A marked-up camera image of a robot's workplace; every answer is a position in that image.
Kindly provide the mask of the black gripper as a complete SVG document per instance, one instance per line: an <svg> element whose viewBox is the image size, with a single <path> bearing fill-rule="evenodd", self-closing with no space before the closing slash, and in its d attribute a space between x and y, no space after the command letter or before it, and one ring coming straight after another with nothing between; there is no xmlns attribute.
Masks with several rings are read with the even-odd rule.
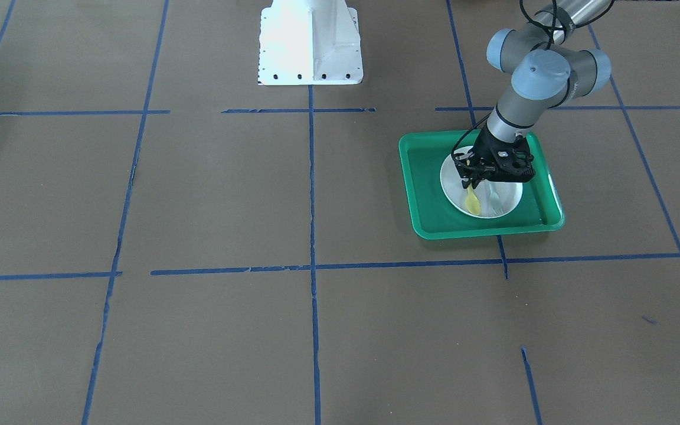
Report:
<svg viewBox="0 0 680 425"><path fill-rule="evenodd" d="M457 172L462 188L476 190L484 181L527 183L536 175L534 156L526 135L518 133L513 142L503 142L487 128L480 129L474 145L457 154Z"/></svg>

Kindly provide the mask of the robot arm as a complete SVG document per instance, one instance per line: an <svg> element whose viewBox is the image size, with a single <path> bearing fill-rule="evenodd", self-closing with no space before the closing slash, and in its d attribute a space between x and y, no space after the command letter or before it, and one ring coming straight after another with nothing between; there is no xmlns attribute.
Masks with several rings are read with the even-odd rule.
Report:
<svg viewBox="0 0 680 425"><path fill-rule="evenodd" d="M451 159L465 190L483 181L526 183L535 176L528 135L546 110L561 107L603 88L612 62L601 50L563 47L579 29L604 16L612 1L553 1L518 30L505 29L489 40L486 59L510 75L510 86L477 124L474 145Z"/></svg>

